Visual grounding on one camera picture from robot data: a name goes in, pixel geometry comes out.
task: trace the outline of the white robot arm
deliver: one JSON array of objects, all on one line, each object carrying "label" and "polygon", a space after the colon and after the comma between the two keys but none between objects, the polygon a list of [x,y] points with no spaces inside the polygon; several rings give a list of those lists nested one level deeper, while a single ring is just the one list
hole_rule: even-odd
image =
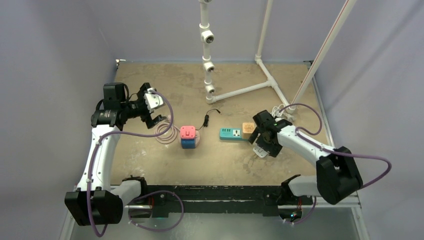
[{"label": "white robot arm", "polygon": [[[101,142],[99,139],[107,133],[122,131],[129,118],[140,117],[148,128],[164,119],[161,115],[151,118],[154,109],[164,105],[163,99],[154,94],[154,90],[149,83],[144,83],[137,93],[138,99],[130,101],[128,87],[124,83],[108,83],[103,86],[104,99],[97,104],[91,116],[91,147],[84,172],[76,191],[67,192],[65,196],[65,204],[80,226],[90,225],[86,200],[89,179],[91,179],[91,209],[96,225],[119,223],[124,206],[136,197],[146,194],[147,184],[143,177],[128,177],[122,180],[121,185],[111,190],[112,161],[121,135],[111,134]],[[98,150],[92,175],[88,177],[95,147],[98,147]]]},{"label": "white robot arm", "polygon": [[282,183],[287,198],[300,196],[323,197],[330,204],[337,204],[363,186],[362,178],[353,157],[343,157],[323,151],[333,150],[340,153],[351,152],[346,147],[334,149],[307,135],[301,139],[296,126],[282,118],[273,118],[264,110],[253,117],[257,127],[249,138],[256,146],[253,151],[260,157],[276,157],[282,147],[287,147],[301,155],[316,167],[316,175],[295,175]]}]

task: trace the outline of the stacked blocks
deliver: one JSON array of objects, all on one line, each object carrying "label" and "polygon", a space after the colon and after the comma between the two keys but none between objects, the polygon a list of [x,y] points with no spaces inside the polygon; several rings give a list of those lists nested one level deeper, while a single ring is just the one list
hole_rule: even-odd
[{"label": "stacked blocks", "polygon": [[196,128],[194,126],[182,126],[179,129],[179,136],[183,149],[194,149],[196,147]]}]

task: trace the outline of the teal power strip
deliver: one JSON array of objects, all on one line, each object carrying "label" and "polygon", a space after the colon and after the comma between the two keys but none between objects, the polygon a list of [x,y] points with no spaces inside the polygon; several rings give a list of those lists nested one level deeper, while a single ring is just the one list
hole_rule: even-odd
[{"label": "teal power strip", "polygon": [[241,128],[226,128],[223,127],[219,130],[219,139],[226,141],[246,141],[242,138]]}]

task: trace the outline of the wooden block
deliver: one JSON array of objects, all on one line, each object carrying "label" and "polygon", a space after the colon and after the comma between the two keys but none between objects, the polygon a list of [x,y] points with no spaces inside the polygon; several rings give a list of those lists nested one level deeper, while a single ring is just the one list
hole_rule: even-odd
[{"label": "wooden block", "polygon": [[253,122],[243,122],[242,128],[241,128],[241,138],[249,139],[249,137],[252,135],[254,130],[255,130],[255,124]]}]

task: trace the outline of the white wall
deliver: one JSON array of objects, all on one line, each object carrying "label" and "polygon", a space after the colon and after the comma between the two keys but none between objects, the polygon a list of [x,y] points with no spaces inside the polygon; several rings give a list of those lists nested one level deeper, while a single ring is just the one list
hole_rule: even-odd
[{"label": "white wall", "polygon": [[114,58],[83,0],[0,1],[0,238],[58,239]]},{"label": "white wall", "polygon": [[[338,146],[393,163],[359,191],[371,239],[424,235],[424,1],[357,1],[317,72]],[[357,159],[367,182],[385,169]]]},{"label": "white wall", "polygon": [[[116,58],[202,60],[198,0],[86,0]],[[252,61],[266,0],[213,0],[212,60]],[[275,0],[263,48],[274,62],[313,60],[345,0]]]}]

